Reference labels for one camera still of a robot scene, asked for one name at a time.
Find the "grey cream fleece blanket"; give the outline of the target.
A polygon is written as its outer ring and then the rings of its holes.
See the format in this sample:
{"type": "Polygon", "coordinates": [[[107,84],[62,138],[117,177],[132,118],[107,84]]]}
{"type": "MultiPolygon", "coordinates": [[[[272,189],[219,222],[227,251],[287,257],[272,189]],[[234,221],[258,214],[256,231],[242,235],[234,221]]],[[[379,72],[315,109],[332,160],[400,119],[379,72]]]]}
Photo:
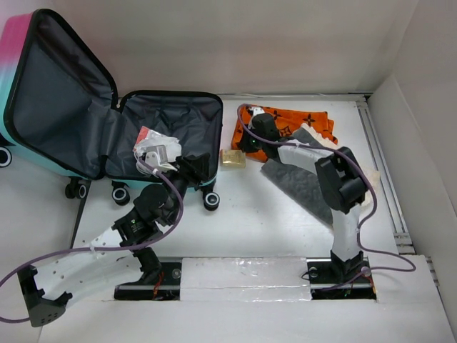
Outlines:
{"type": "MultiPolygon", "coordinates": [[[[292,133],[294,139],[311,146],[326,146],[333,149],[338,144],[325,138],[323,134],[305,124],[292,133]]],[[[296,203],[310,212],[318,220],[331,226],[333,217],[330,207],[325,203],[318,178],[309,171],[277,161],[268,160],[261,168],[263,175],[277,186],[282,192],[291,197],[296,203]]]]}

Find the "clear packet with round pad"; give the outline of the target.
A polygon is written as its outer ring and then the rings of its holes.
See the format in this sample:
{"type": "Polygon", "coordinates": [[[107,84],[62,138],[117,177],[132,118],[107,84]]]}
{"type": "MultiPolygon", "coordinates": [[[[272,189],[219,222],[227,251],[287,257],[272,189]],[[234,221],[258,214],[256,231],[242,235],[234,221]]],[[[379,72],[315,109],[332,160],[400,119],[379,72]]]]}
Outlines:
{"type": "Polygon", "coordinates": [[[142,141],[153,139],[154,137],[156,137],[156,132],[154,130],[142,126],[134,144],[134,151],[140,147],[142,141]]]}

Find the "small gold box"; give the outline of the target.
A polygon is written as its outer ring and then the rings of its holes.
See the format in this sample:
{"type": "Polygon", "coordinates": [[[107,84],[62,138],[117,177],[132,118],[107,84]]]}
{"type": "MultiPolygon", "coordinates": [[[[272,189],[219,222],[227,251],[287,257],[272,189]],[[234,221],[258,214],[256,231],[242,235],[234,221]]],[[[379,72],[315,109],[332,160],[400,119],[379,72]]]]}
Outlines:
{"type": "Polygon", "coordinates": [[[243,169],[246,167],[246,154],[241,150],[222,149],[220,162],[224,167],[243,169]]]}

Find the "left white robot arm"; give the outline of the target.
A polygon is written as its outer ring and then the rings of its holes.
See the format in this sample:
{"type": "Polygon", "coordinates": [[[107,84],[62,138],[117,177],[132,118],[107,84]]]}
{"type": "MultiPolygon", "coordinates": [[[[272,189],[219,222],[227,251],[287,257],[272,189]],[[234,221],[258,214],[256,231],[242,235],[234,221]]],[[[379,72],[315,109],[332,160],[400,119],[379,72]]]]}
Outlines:
{"type": "Polygon", "coordinates": [[[37,257],[16,271],[31,326],[54,322],[104,285],[127,282],[128,270],[134,270],[137,284],[163,279],[163,267],[151,246],[177,228],[187,189],[212,182],[210,156],[162,161],[157,151],[149,151],[136,162],[156,181],[141,190],[127,214],[82,247],[37,257]]]}

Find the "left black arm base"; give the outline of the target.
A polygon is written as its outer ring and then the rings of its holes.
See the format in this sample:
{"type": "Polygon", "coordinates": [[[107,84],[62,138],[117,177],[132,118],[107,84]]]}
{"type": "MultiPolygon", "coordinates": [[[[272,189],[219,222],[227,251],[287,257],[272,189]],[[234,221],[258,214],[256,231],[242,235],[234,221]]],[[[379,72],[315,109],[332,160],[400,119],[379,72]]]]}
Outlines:
{"type": "Polygon", "coordinates": [[[178,301],[181,293],[182,260],[161,260],[161,272],[151,281],[140,278],[137,282],[115,287],[114,299],[118,301],[178,301]]]}

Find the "teal pink open suitcase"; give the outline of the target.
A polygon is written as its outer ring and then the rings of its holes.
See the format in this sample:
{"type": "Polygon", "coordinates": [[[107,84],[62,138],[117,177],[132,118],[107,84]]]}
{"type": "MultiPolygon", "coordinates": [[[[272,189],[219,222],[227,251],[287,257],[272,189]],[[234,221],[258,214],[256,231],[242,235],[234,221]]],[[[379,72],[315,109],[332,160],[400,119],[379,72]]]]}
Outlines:
{"type": "Polygon", "coordinates": [[[201,91],[138,90],[119,96],[116,83],[65,19],[50,9],[10,17],[1,33],[1,166],[13,155],[69,178],[65,195],[83,199],[86,182],[111,180],[111,196],[129,203],[129,190],[154,178],[136,168],[133,147],[142,126],[176,137],[182,156],[210,154],[214,191],[223,103],[201,91]]]}

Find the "white drawstring bag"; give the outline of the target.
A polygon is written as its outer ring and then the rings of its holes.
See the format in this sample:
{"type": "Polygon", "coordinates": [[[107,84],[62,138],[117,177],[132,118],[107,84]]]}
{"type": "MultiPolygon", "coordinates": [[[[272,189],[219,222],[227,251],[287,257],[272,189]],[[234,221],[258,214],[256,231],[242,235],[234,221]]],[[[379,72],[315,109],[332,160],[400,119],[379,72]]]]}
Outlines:
{"type": "Polygon", "coordinates": [[[174,166],[177,158],[182,155],[182,147],[179,140],[176,137],[166,136],[165,134],[161,134],[156,131],[156,137],[154,137],[153,139],[142,141],[140,147],[136,151],[134,151],[133,148],[134,157],[136,159],[136,168],[140,173],[145,175],[153,174],[154,170],[151,170],[150,168],[144,165],[144,153],[147,147],[158,145],[164,145],[166,147],[168,160],[174,166]]]}

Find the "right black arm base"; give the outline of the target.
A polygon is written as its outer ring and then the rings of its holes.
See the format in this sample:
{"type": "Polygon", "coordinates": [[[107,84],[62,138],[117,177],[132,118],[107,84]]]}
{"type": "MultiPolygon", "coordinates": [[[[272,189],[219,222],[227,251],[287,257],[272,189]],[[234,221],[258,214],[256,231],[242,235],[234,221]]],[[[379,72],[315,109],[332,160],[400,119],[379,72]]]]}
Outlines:
{"type": "Polygon", "coordinates": [[[350,282],[363,267],[369,267],[367,258],[346,277],[332,269],[330,258],[307,259],[306,267],[301,278],[309,283],[312,300],[376,300],[372,276],[359,276],[350,282]]]}

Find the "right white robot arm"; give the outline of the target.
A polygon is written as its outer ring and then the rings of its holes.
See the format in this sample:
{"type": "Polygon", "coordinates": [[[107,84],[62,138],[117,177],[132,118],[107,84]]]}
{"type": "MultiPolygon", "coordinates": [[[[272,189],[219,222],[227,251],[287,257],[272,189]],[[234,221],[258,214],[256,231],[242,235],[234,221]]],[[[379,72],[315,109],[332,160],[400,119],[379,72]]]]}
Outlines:
{"type": "Polygon", "coordinates": [[[369,185],[353,152],[345,146],[332,149],[282,138],[273,116],[260,107],[252,109],[249,124],[242,127],[243,133],[250,136],[248,140],[269,159],[317,176],[333,217],[330,273],[335,283],[354,278],[363,260],[357,242],[358,218],[369,185]]]}

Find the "orange patterned towel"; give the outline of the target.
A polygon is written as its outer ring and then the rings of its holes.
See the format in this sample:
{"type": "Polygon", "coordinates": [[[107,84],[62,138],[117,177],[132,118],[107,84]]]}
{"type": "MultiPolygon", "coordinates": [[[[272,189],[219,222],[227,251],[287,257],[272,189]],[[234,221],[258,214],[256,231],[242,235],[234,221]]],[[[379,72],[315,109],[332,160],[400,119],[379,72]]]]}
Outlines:
{"type": "Polygon", "coordinates": [[[328,117],[326,111],[296,111],[280,109],[269,106],[245,104],[241,106],[241,118],[248,125],[253,115],[253,108],[259,107],[264,112],[271,114],[281,137],[291,136],[303,124],[311,127],[324,139],[337,144],[338,139],[333,135],[335,122],[328,117]]]}

